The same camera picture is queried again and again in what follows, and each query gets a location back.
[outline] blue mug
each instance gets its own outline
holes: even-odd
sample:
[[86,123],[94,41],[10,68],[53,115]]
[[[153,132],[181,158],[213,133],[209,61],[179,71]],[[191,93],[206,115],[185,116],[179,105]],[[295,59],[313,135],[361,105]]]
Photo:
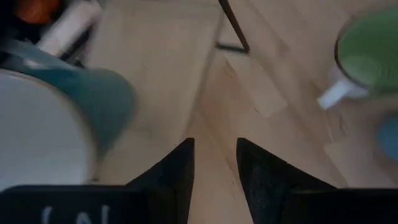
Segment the blue mug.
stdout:
[[137,95],[128,81],[116,72],[77,68],[16,40],[8,40],[0,49],[43,66],[32,68],[15,58],[5,63],[7,69],[38,78],[66,94],[87,121],[100,157],[127,128]]

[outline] wooden floor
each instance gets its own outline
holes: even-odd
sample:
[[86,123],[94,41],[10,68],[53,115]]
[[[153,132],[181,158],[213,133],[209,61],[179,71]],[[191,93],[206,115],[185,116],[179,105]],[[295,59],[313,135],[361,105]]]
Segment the wooden floor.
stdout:
[[[398,165],[378,151],[374,133],[398,99],[346,100],[329,111],[316,101],[328,86],[341,26],[393,1],[229,2],[252,51],[217,51],[208,72],[187,133],[196,139],[190,223],[252,223],[238,137],[336,187],[396,187]],[[227,22],[221,39],[237,42]]]

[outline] black stand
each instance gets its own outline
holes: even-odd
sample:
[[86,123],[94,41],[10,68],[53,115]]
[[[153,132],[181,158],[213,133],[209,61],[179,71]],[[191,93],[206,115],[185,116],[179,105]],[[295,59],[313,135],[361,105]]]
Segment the black stand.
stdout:
[[216,48],[220,50],[228,50],[228,51],[233,51],[233,52],[239,52],[239,53],[244,53],[247,54],[250,51],[249,44],[244,37],[244,34],[241,30],[241,27],[239,26],[238,21],[236,20],[236,17],[234,15],[234,12],[231,9],[231,6],[229,5],[228,0],[218,0],[220,3],[221,7],[224,10],[224,13],[228,20],[230,21],[232,28],[235,30],[236,35],[238,36],[239,40],[242,43],[242,47],[234,46],[234,45],[226,45],[226,44],[221,44],[217,42]]

